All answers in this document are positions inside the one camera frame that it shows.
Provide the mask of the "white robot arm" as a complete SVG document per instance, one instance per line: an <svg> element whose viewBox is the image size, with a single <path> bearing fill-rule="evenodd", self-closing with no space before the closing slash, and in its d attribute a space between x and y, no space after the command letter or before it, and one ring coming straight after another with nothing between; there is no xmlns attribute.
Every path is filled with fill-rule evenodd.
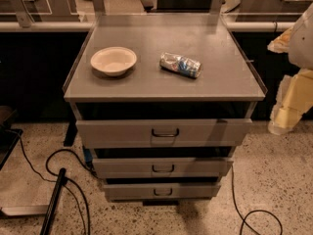
<svg viewBox="0 0 313 235"><path fill-rule="evenodd" d="M294 76L285 75L279 85L268 130L283 135L291 132L302 116L313 107L313 4L268 49L288 54L291 64L299 68Z"/></svg>

